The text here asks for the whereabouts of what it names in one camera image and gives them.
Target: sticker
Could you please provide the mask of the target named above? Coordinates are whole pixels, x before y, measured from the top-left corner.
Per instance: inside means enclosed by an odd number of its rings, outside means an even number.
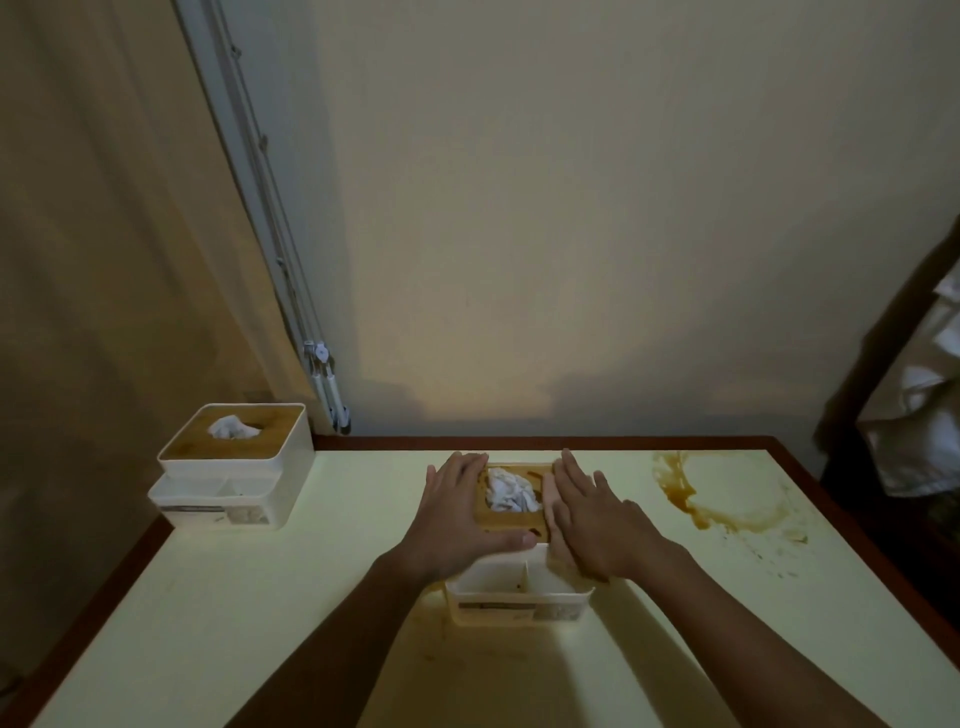
[[[231,505],[226,508],[227,518],[234,525],[269,525],[267,514],[259,505]]]

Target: dark wooden frame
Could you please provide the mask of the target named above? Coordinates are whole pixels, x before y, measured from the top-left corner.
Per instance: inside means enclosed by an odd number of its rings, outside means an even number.
[[[944,654],[960,667],[960,634],[913,588],[880,552],[846,511],[838,506],[820,483],[797,462],[775,437],[314,437],[317,450],[471,450],[497,449],[765,449],[810,501],[870,567],[913,619]],[[25,728],[39,715],[70,669],[97,636],[113,610],[133,586],[172,528],[162,517],[147,528],[107,582],[43,664],[17,691],[7,711],[0,716],[2,728]]]

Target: desk organizer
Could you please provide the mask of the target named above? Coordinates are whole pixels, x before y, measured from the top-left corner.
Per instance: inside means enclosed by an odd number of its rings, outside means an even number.
[[[236,415],[260,429],[218,440],[214,422]],[[163,476],[147,494],[177,528],[276,529],[293,510],[314,461],[302,404],[208,404],[157,456]]]

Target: beige wall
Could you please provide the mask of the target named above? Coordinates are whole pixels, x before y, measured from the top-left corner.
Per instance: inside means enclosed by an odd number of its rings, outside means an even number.
[[[356,433],[811,435],[960,200],[954,0],[236,0]]]

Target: left hand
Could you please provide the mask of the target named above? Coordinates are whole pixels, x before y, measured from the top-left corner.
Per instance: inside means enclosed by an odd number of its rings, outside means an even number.
[[[477,479],[487,455],[454,452],[436,470],[426,469],[420,508],[393,554],[425,586],[468,568],[481,556],[532,548],[529,531],[485,531],[473,517]]]

